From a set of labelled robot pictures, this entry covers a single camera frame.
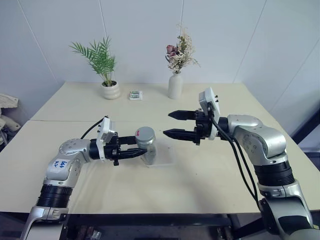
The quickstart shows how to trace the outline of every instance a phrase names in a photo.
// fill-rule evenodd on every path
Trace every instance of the palm plant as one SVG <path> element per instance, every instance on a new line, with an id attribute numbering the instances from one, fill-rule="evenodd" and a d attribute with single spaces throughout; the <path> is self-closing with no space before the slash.
<path id="1" fill-rule="evenodd" d="M 89 65 L 102 78 L 102 84 L 105 87 L 111 87 L 113 85 L 111 77 L 115 70 L 116 57 L 109 53 L 110 39 L 108 37 L 103 38 L 102 42 L 98 43 L 94 40 L 93 44 L 90 42 L 89 44 L 91 47 L 85 47 L 79 42 L 72 42 L 69 47 L 73 48 L 74 53 L 85 56 Z"/>

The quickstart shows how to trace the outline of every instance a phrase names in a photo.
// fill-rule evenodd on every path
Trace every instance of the green leaves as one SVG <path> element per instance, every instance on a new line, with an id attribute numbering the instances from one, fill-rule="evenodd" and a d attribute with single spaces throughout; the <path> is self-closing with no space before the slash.
<path id="1" fill-rule="evenodd" d="M 183 36 L 178 36 L 177 37 L 178 39 L 179 39 L 179 42 L 180 42 L 180 46 L 181 46 L 181 52 L 182 53 L 185 53 L 185 50 L 186 50 L 186 48 L 187 48 L 187 44 L 186 44 L 186 39 L 185 39 L 185 37 L 183 37 Z"/>
<path id="2" fill-rule="evenodd" d="M 72 42 L 71 47 L 74 53 L 85 56 L 88 60 L 89 65 L 93 70 L 100 75 L 103 75 L 107 81 L 111 81 L 107 76 L 115 70 L 116 57 L 110 56 L 109 47 L 110 39 L 107 37 L 103 38 L 102 42 L 90 43 L 90 47 L 84 47 L 79 42 Z"/>

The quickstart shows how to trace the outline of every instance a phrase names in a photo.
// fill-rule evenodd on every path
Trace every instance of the black cable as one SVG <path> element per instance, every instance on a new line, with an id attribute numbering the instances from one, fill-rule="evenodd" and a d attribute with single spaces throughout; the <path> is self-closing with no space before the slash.
<path id="1" fill-rule="evenodd" d="M 93 124 L 93 125 L 82 135 L 82 137 L 80 137 L 80 139 L 84 139 L 84 137 L 85 137 L 95 126 L 97 126 L 98 124 L 100 124 L 103 120 L 104 120 L 104 117 L 103 117 L 101 120 L 97 121 L 95 124 Z"/>
<path id="2" fill-rule="evenodd" d="M 247 180 L 245 178 L 245 175 L 244 175 L 244 172 L 242 170 L 242 166 L 241 166 L 241 163 L 240 163 L 240 160 L 239 160 L 239 156 L 238 156 L 236 147 L 235 147 L 232 139 L 221 129 L 221 127 L 217 124 L 217 122 L 214 120 L 213 117 L 211 118 L 211 121 L 212 121 L 212 124 L 216 127 L 216 129 L 218 129 L 219 133 L 230 143 L 230 145 L 232 147 L 232 150 L 233 150 L 233 153 L 234 153 L 234 156 L 235 156 L 235 159 L 236 159 L 236 163 L 238 164 L 238 168 L 239 168 L 241 177 L 242 177 L 242 179 L 244 181 L 244 184 L 245 184 L 246 188 L 248 189 L 248 191 L 250 192 L 250 194 L 253 197 L 253 199 L 256 201 L 256 196 L 254 195 L 254 193 L 250 189 L 249 184 L 248 184 L 248 182 L 247 182 Z"/>
<path id="3" fill-rule="evenodd" d="M 238 140 L 237 140 L 235 137 L 233 137 L 232 139 L 234 140 L 234 142 L 235 142 L 235 144 L 236 144 L 236 146 L 237 146 L 237 148 L 238 148 L 238 150 L 239 150 L 239 152 L 240 152 L 242 161 L 243 161 L 244 166 L 245 166 L 245 168 L 246 168 L 246 171 L 247 171 L 247 173 L 248 173 L 248 175 L 249 175 L 249 177 L 250 177 L 250 180 L 251 180 L 251 183 L 252 183 L 252 186 L 253 186 L 253 191 L 254 191 L 254 196 L 255 196 L 255 202 L 256 202 L 257 207 L 259 208 L 258 192 L 257 192 L 256 183 L 255 183 L 255 181 L 254 181 L 254 178 L 252 177 L 251 171 L 250 171 L 250 169 L 249 169 L 249 167 L 248 167 L 246 158 L 245 158 L 245 156 L 244 156 L 244 153 L 242 152 L 242 149 L 241 149 L 241 147 L 240 147 L 240 144 L 239 144 Z"/>

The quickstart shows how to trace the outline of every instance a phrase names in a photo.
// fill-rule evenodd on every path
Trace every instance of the small box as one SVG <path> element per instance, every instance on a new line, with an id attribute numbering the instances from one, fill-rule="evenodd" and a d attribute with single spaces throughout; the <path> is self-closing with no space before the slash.
<path id="1" fill-rule="evenodd" d="M 142 100 L 142 91 L 131 91 L 129 94 L 130 100 Z"/>

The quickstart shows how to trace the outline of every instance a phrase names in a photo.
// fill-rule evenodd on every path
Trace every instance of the silver jar lid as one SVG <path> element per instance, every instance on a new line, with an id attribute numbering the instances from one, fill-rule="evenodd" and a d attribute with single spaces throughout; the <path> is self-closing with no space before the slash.
<path id="1" fill-rule="evenodd" d="M 148 126 L 140 127 L 135 132 L 135 138 L 139 142 L 148 142 L 148 141 L 151 141 L 154 137 L 155 137 L 155 131 Z"/>

